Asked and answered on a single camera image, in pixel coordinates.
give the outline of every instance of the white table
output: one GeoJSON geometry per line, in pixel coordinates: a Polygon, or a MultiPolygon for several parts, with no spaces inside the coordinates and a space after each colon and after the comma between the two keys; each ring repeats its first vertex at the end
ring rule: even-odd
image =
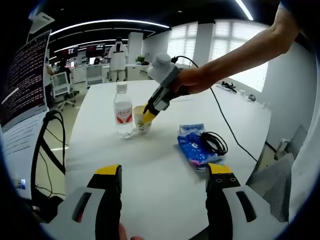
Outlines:
{"type": "MultiPolygon", "coordinates": [[[[128,82],[133,106],[143,105],[158,84],[128,82]]],[[[271,113],[257,102],[214,87],[226,119],[244,148],[259,158],[271,113]]],[[[128,236],[148,240],[187,240],[208,226],[206,174],[196,172],[178,147],[180,124],[204,123],[228,144],[226,164],[243,185],[256,162],[237,146],[212,93],[183,96],[153,121],[146,135],[120,139],[116,134],[113,98],[116,84],[93,85],[77,115],[66,156],[66,191],[86,186],[94,172],[122,165],[120,221],[128,236]]]]}

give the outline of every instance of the bottle label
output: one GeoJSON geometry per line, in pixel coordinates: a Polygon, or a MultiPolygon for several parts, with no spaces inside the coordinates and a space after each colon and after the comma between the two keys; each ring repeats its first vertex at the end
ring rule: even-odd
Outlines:
{"type": "Polygon", "coordinates": [[[132,122],[132,107],[115,110],[115,118],[118,124],[129,124],[132,122]]]}

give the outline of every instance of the keyboard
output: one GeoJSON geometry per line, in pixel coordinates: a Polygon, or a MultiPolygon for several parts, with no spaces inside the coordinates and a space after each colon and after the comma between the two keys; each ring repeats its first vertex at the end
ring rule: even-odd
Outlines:
{"type": "Polygon", "coordinates": [[[30,138],[34,135],[34,128],[39,124],[36,119],[27,124],[13,127],[3,136],[3,153],[4,156],[9,156],[13,153],[30,148],[30,138]]]}

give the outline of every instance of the bottle cap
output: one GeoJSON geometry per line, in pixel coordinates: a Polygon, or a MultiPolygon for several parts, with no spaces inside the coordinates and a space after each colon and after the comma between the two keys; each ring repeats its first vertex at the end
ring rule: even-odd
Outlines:
{"type": "Polygon", "coordinates": [[[116,91],[117,92],[126,92],[128,89],[128,85],[126,83],[117,83],[116,91]]]}

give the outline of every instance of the ceiling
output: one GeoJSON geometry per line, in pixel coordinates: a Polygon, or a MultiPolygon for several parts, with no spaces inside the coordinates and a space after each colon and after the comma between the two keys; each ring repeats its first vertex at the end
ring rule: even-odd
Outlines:
{"type": "MultiPolygon", "coordinates": [[[[242,0],[256,22],[271,25],[274,21],[279,0],[242,0]]],[[[83,22],[106,19],[129,19],[158,23],[174,27],[198,21],[199,24],[212,23],[216,19],[243,19],[246,15],[234,0],[162,0],[162,1],[66,1],[48,0],[41,6],[55,21],[39,33],[59,29],[83,22]]],[[[81,43],[115,39],[127,39],[130,32],[141,32],[143,37],[155,35],[167,28],[129,22],[105,22],[71,28],[50,37],[50,56],[54,51],[81,43]]],[[[303,37],[298,42],[306,45],[303,37]]]]}

